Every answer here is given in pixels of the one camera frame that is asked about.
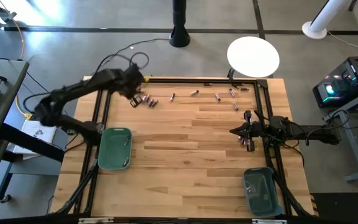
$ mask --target wooden tabletop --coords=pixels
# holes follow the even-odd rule
[[[235,90],[236,97],[232,98],[230,87],[148,83],[142,90],[159,101],[154,108],[132,108],[125,98],[113,94],[107,128],[125,127],[132,131],[132,160],[126,170],[99,172],[92,216],[254,217],[244,196],[242,175],[248,168],[265,166],[261,139],[255,139],[254,152],[247,152],[229,129],[244,122],[245,110],[256,109],[255,94],[249,85],[249,91]],[[268,79],[268,87],[274,115],[291,119],[284,81]],[[190,96],[195,90],[200,93]],[[172,93],[176,96],[170,102]],[[219,93],[220,102],[215,93]],[[92,93],[78,100],[76,119],[91,120],[95,98],[96,93]],[[261,98],[265,104],[263,92]],[[233,109],[232,102],[237,103],[239,111]],[[104,99],[101,104],[98,121]],[[79,142],[80,137],[71,146]],[[85,146],[66,153],[52,212],[64,204],[78,185],[84,153]],[[282,148],[282,160],[289,189],[304,209],[313,213],[301,157],[292,149]],[[278,187],[277,191],[283,206]]]

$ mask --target concrete floor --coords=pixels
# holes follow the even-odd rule
[[[325,0],[259,0],[265,29],[275,30],[300,30],[324,3]],[[16,0],[5,4],[18,13],[16,19],[21,24],[32,26],[172,28],[171,3],[167,0]],[[187,28],[257,28],[251,0],[189,0],[187,18]],[[343,9],[329,28],[358,30],[358,25],[353,13]],[[229,68],[226,50],[233,40],[245,35],[254,34],[191,34],[191,44],[184,49],[158,41],[136,45],[124,54],[146,52],[150,63],[144,73],[154,76],[225,77]],[[30,62],[29,73],[52,90],[79,81],[92,73],[107,54],[130,43],[167,37],[168,34],[153,33],[25,32],[24,59]],[[340,38],[358,45],[358,35]],[[358,49],[332,37],[311,40],[303,35],[266,35],[266,39],[280,54],[280,67],[274,77],[285,80],[293,120],[322,124],[325,111],[317,107],[311,89],[347,57],[358,56]],[[0,57],[17,58],[20,51],[19,34],[0,30]],[[110,66],[125,68],[127,62],[117,59]],[[42,92],[28,77],[24,83],[34,93]],[[19,91],[19,98],[29,95],[25,88]],[[68,114],[73,115],[74,109],[75,102],[69,103]],[[12,107],[9,116],[20,114]],[[63,137],[55,144],[62,147],[65,141]],[[311,192],[358,192],[358,181],[347,183],[343,178],[358,171],[346,139],[338,146],[311,142],[308,147],[301,145],[301,151]],[[5,162],[0,165],[0,183],[6,167]],[[0,218],[44,215],[56,181],[54,176],[14,175],[7,190],[14,200],[0,204]]]

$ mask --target computer tower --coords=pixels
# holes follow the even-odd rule
[[[358,97],[358,57],[349,57],[313,88],[320,108],[339,107]]]

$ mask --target white pole base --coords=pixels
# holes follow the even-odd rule
[[[306,22],[302,26],[302,31],[307,37],[315,39],[315,40],[321,40],[321,39],[323,39],[324,37],[327,36],[327,29],[324,28],[320,32],[313,32],[310,29],[310,25],[311,25],[311,21]]]

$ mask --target green plastic bin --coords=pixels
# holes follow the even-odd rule
[[[132,133],[127,128],[103,131],[98,165],[102,170],[122,170],[129,167],[132,152]]]
[[[247,169],[244,172],[243,186],[249,209],[258,217],[273,217],[283,213],[279,206],[273,170],[268,167]]]

